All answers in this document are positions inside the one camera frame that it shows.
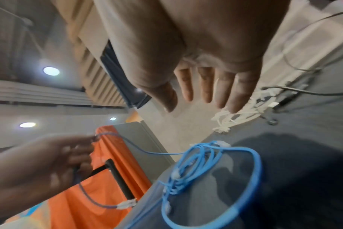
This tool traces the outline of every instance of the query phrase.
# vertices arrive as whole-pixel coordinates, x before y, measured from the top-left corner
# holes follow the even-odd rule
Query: coiled blue cable
[[[129,229],[133,227],[137,222],[139,222],[141,219],[143,219],[147,214],[149,214],[160,202],[162,203],[161,207],[161,214],[164,219],[164,221],[172,228],[172,229],[219,229],[227,224],[231,223],[236,217],[239,215],[239,213],[245,208],[245,206],[251,201],[253,198],[254,192],[257,190],[260,176],[262,173],[262,162],[259,154],[250,148],[246,147],[220,147],[218,145],[217,141],[211,141],[209,143],[199,143],[194,146],[192,146],[190,149],[188,149],[185,152],[182,153],[175,153],[175,154],[169,154],[169,153],[156,153],[156,152],[149,152],[141,149],[137,145],[135,145],[132,141],[129,139],[119,135],[118,133],[114,132],[104,132],[98,134],[98,136],[102,135],[113,135],[122,138],[124,141],[130,143],[133,147],[138,149],[141,152],[147,153],[147,154],[159,154],[159,155],[178,155],[183,154],[182,158],[175,164],[172,173],[166,183],[158,181],[158,185],[162,184],[165,186],[164,194],[162,195],[161,199],[157,201],[153,206],[151,206],[147,211],[144,212],[146,205],[141,209],[140,213],[137,214],[132,222],[127,225],[126,229]],[[189,158],[188,155],[193,150],[198,149],[199,152],[191,155]],[[170,220],[170,218],[167,215],[166,208],[169,205],[168,198],[170,195],[177,195],[181,193],[188,185],[190,185],[195,179],[197,179],[199,176],[203,175],[205,172],[207,172],[209,169],[211,169],[222,157],[223,152],[226,151],[245,151],[252,154],[253,160],[254,160],[254,167],[253,172],[250,178],[250,181],[247,184],[246,189],[243,191],[241,196],[238,198],[238,200],[229,207],[222,215],[220,215],[215,220],[201,225],[201,226],[182,226],[174,223]],[[83,189],[81,184],[79,183],[79,186],[82,190],[82,192],[87,196],[87,198],[95,205],[104,207],[104,208],[116,208],[116,206],[113,205],[102,205],[97,202],[95,202]],[[149,196],[149,198],[146,200],[146,202],[149,201],[149,199],[153,196],[153,193]]]

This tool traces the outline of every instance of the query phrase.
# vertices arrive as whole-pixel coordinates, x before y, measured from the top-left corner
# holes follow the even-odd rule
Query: gray table
[[[341,56],[343,46],[325,62]],[[327,66],[308,89],[343,91],[343,58]],[[343,96],[301,95],[279,113],[268,110],[264,115],[277,119],[278,125],[258,118],[233,127],[228,134],[213,133],[205,139],[250,147],[263,160],[262,183],[253,203],[225,228],[343,228]],[[223,155],[205,176],[170,199],[170,218],[185,226],[215,219],[244,190],[252,169],[247,153]],[[169,174],[170,169],[159,179],[165,181]],[[125,228],[143,208],[160,199],[161,186],[146,203],[155,188],[154,184],[118,228]],[[158,206],[133,228],[169,227]]]

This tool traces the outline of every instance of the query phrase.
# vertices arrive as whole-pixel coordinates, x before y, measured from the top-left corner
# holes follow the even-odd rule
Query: black cable
[[[279,89],[283,89],[283,90],[286,90],[286,91],[295,91],[295,92],[300,92],[300,93],[309,94],[309,95],[320,95],[320,96],[340,96],[340,95],[343,95],[343,92],[338,92],[338,93],[319,93],[319,92],[306,91],[306,90],[290,88],[290,87],[282,87],[282,86],[262,87],[261,90],[266,90],[266,89],[269,89],[269,88],[279,88]]]
[[[324,66],[322,66],[322,67],[317,67],[317,68],[313,68],[313,69],[302,69],[302,68],[297,68],[297,67],[293,66],[293,65],[288,61],[287,56],[286,56],[286,54],[285,54],[285,46],[286,46],[286,43],[287,43],[289,40],[291,40],[296,34],[298,34],[299,32],[303,31],[304,29],[306,29],[306,28],[309,27],[310,25],[315,24],[315,23],[320,22],[320,21],[325,20],[325,19],[329,19],[329,18],[332,18],[332,17],[336,17],[336,16],[339,16],[339,15],[342,15],[342,14],[343,14],[343,11],[342,11],[342,12],[339,12],[339,13],[336,13],[336,14],[332,14],[332,15],[330,15],[330,16],[328,16],[328,17],[321,18],[321,19],[319,19],[319,20],[317,20],[317,21],[314,21],[314,22],[311,22],[311,23],[307,24],[306,26],[302,27],[301,29],[299,29],[299,30],[297,30],[296,32],[294,32],[293,34],[291,34],[291,35],[285,40],[285,42],[282,44],[282,47],[281,47],[281,49],[282,49],[282,55],[283,55],[283,60],[285,61],[285,63],[286,63],[288,66],[290,66],[291,68],[296,69],[296,70],[299,70],[299,71],[304,71],[304,72],[316,72],[316,71],[320,71],[320,70],[322,69],[322,67],[324,67]]]

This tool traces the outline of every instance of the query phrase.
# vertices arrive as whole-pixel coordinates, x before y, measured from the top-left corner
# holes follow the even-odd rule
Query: finger
[[[218,82],[215,93],[215,101],[218,108],[224,108],[228,101],[229,95],[231,94],[236,74],[216,69],[216,77],[218,77]]]
[[[140,88],[161,103],[167,112],[172,112],[178,103],[178,96],[169,82],[156,88]]]
[[[214,68],[198,68],[198,72],[201,76],[202,98],[206,103],[210,103],[213,99]]]
[[[89,163],[82,163],[80,169],[77,171],[77,174],[81,177],[82,180],[89,177],[92,173],[92,166]]]
[[[92,159],[88,154],[81,154],[81,155],[71,155],[68,159],[68,164],[70,166],[78,166],[82,163],[91,163]]]
[[[80,154],[91,154],[94,151],[94,146],[93,145],[77,145],[75,148],[71,149],[71,154],[72,155],[80,155]]]
[[[258,69],[238,73],[238,83],[228,101],[228,110],[237,113],[248,102],[261,75],[262,63]]]
[[[186,101],[190,102],[193,100],[193,84],[191,80],[190,68],[175,70],[174,74],[178,79],[179,85],[182,89],[183,97]]]
[[[58,146],[88,145],[96,140],[94,135],[64,135],[49,137],[47,141]]]

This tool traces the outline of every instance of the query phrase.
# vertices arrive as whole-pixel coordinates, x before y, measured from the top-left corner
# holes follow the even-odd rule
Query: ceiling light
[[[54,67],[45,67],[43,68],[43,72],[46,73],[47,75],[52,75],[52,76],[60,74],[60,71]]]
[[[36,125],[36,123],[22,123],[20,125],[20,127],[22,128],[30,128],[30,127],[34,127]]]

